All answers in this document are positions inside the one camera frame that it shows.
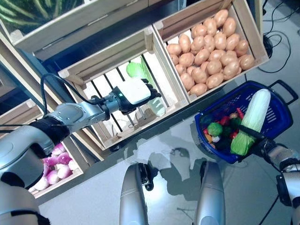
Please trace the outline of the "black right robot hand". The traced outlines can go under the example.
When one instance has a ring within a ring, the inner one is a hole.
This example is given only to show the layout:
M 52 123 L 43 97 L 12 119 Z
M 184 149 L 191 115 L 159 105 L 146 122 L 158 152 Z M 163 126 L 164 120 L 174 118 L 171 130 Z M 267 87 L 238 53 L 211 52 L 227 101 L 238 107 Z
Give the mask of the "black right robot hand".
M 271 162 L 271 160 L 268 157 L 268 154 L 276 147 L 280 146 L 283 148 L 286 148 L 285 145 L 280 143 L 275 143 L 274 140 L 269 139 L 265 137 L 263 134 L 252 130 L 248 127 L 245 127 L 243 125 L 239 126 L 239 129 L 246 133 L 247 135 L 250 135 L 251 137 L 255 138 L 255 143 L 251 146 L 249 149 L 247 155 L 243 156 L 242 159 L 247 158 L 251 154 L 254 154 L 256 156 L 259 156 L 261 158 L 264 158 L 268 163 Z

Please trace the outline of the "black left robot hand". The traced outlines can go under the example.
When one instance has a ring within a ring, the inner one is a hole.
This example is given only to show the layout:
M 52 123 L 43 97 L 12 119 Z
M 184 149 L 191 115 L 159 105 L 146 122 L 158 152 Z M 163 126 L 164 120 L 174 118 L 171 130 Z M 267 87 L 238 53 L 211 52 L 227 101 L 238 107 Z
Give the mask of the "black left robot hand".
M 119 110 L 129 114 L 149 101 L 160 98 L 161 94 L 147 79 L 131 78 L 115 87 L 112 91 L 118 99 Z

